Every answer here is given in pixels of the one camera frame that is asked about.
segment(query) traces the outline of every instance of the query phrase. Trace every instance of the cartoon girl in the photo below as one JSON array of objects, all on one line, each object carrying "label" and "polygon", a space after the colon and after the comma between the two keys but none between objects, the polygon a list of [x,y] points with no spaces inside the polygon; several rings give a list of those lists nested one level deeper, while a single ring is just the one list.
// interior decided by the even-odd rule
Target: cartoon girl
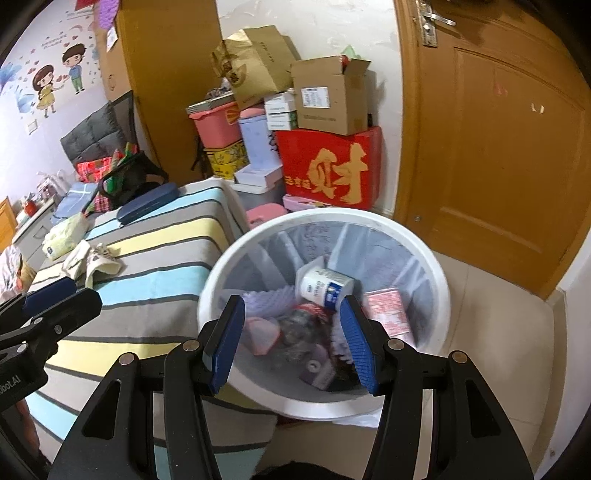
[{"label": "cartoon girl", "polygon": [[47,118],[47,111],[51,107],[51,112],[56,113],[56,109],[53,104],[56,102],[56,97],[53,95],[55,90],[64,88],[55,88],[53,86],[53,65],[45,65],[33,77],[33,89],[38,92],[39,103],[37,108],[39,110],[45,110],[45,118]]}]

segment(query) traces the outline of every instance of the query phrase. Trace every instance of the white wall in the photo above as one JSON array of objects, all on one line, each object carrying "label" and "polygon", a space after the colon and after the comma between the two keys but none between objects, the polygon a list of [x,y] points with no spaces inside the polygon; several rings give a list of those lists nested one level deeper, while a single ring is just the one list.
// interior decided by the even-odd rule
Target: white wall
[{"label": "white wall", "polygon": [[536,479],[564,452],[591,403],[591,232],[558,287],[566,293],[566,376],[554,434]]},{"label": "white wall", "polygon": [[303,59],[339,54],[351,44],[371,60],[370,111],[385,140],[376,208],[391,214],[402,130],[402,64],[392,0],[217,0],[217,12],[224,37],[241,28],[275,25]]},{"label": "white wall", "polygon": [[[8,63],[20,66],[13,81],[8,82],[0,95],[0,198],[8,196],[15,203],[21,196],[36,190],[40,178],[37,171],[55,173],[59,169],[73,173],[60,138],[81,120],[106,103],[98,68],[98,55],[92,31],[92,9],[74,12],[76,0],[54,0],[31,22],[9,53]],[[68,47],[83,43],[86,53],[81,63],[85,91],[78,95],[70,79],[62,79],[69,69],[62,65],[61,57]],[[35,71],[44,65],[53,65],[54,86],[63,88],[54,92],[56,113],[44,117],[35,107],[37,92],[32,80]],[[16,92],[31,95],[35,104],[28,112],[20,112]],[[38,128],[27,132],[27,125],[37,121]]]}]

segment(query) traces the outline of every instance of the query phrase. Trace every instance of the blue gripper pad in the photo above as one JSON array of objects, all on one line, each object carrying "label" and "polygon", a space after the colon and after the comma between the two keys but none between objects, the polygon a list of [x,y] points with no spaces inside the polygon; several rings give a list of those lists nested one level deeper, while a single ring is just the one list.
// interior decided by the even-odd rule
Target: blue gripper pad
[{"label": "blue gripper pad", "polygon": [[76,282],[68,277],[60,278],[47,287],[27,295],[22,307],[22,316],[26,319],[36,317],[74,293],[76,293]]},{"label": "blue gripper pad", "polygon": [[209,387],[214,394],[228,381],[245,315],[244,300],[239,295],[232,295],[203,349],[203,363],[213,374]]},{"label": "blue gripper pad", "polygon": [[361,384],[368,389],[369,393],[378,393],[379,383],[377,379],[379,365],[375,352],[376,345],[373,345],[373,331],[369,320],[363,314],[359,303],[351,295],[345,297],[340,304],[340,324],[343,333],[349,344],[349,350],[353,356],[355,369]]}]

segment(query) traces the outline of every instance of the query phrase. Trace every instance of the cartoon boy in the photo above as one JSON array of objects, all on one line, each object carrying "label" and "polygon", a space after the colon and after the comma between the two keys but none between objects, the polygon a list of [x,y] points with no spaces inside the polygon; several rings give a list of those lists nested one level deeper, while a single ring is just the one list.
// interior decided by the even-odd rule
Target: cartoon boy
[{"label": "cartoon boy", "polygon": [[68,48],[61,58],[62,63],[66,67],[70,67],[69,75],[72,79],[72,85],[76,90],[76,95],[84,91],[84,87],[82,86],[82,67],[80,66],[80,63],[84,58],[85,51],[86,47],[82,43],[77,43],[73,47]]}]

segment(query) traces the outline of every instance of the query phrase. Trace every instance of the door lock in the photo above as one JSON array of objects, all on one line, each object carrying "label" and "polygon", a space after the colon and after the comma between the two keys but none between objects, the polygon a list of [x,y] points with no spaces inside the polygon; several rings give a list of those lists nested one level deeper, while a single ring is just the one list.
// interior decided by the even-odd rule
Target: door lock
[{"label": "door lock", "polygon": [[423,45],[426,47],[437,47],[437,31],[435,28],[435,22],[441,22],[451,27],[454,27],[456,23],[453,20],[433,13],[433,9],[431,8],[428,0],[415,0],[415,3],[417,5],[417,13],[421,26],[420,30]]}]

